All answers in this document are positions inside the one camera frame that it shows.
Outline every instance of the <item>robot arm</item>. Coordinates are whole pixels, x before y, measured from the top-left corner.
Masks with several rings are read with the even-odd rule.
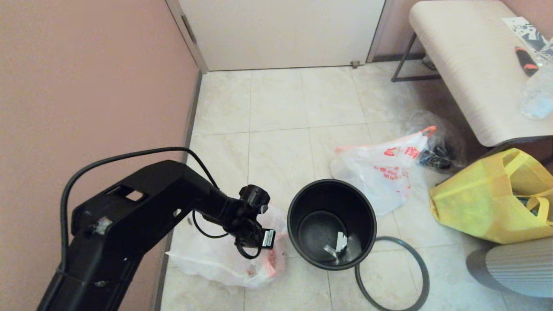
[[[256,221],[269,199],[254,185],[230,198],[176,161],[144,167],[73,211],[66,270],[56,270],[38,310],[117,310],[142,257],[193,210],[252,258],[244,247],[273,247],[274,230]]]

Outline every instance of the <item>black rubber ring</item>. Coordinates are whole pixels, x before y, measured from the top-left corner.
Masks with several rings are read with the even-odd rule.
[[[367,293],[367,290],[363,285],[363,281],[361,280],[361,272],[359,270],[359,266],[361,264],[358,264],[355,266],[355,279],[357,280],[357,285],[359,285],[359,289],[363,293],[363,296],[365,296],[365,298],[380,311],[417,311],[420,308],[422,308],[422,306],[426,302],[426,299],[428,298],[428,293],[430,292],[430,276],[428,275],[428,269],[426,268],[426,264],[424,263],[424,260],[422,260],[422,257],[420,257],[419,253],[411,245],[407,244],[403,240],[398,239],[397,237],[379,236],[374,240],[375,241],[386,240],[386,241],[397,243],[403,246],[405,249],[407,249],[411,253],[411,255],[415,257],[415,260],[419,264],[420,272],[422,272],[422,291],[420,293],[419,299],[411,307],[408,307],[402,310],[392,310],[392,309],[387,309],[385,307],[382,307],[380,304],[374,301],[374,299],[371,297],[371,295],[369,295],[369,293]]]

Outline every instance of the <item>clear plastic bag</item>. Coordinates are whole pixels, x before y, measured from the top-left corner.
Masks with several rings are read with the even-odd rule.
[[[465,139],[449,121],[430,111],[420,110],[403,123],[401,131],[413,134],[428,126],[436,126],[437,131],[428,138],[417,163],[439,173],[453,173],[467,166]]]
[[[201,216],[197,220],[207,232],[221,231],[219,226]],[[258,221],[264,228],[274,229],[276,235],[273,249],[261,250],[256,259],[242,257],[236,250],[234,237],[210,239],[190,222],[190,226],[179,226],[179,230],[175,230],[171,251],[167,255],[186,274],[197,274],[227,286],[259,288],[284,271],[288,232],[286,213],[277,208],[269,208],[258,216]],[[247,248],[246,251],[253,254],[257,250]]]
[[[338,147],[330,172],[359,189],[380,219],[407,200],[411,192],[410,167],[435,131],[435,127],[429,127],[383,144]]]

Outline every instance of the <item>wall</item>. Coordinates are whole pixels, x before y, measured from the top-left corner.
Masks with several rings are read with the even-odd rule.
[[[382,31],[380,39],[373,44],[376,56],[403,54],[413,29],[409,25],[409,11],[415,3],[421,0],[387,0],[389,14],[381,20],[378,31]],[[553,37],[553,1],[544,0],[502,0],[515,14],[525,17],[538,27],[547,38]],[[424,49],[419,42],[413,45],[414,53]]]
[[[198,69],[163,0],[0,1],[0,310],[36,309],[60,261],[79,168],[185,138]],[[98,168],[70,208],[165,154]],[[161,246],[121,310],[149,310]]]

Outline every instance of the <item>yellow tote bag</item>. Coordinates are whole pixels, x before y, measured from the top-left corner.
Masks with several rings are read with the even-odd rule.
[[[519,198],[527,199],[526,205]],[[497,243],[553,236],[553,176],[513,148],[478,160],[431,189],[430,209],[438,222]]]

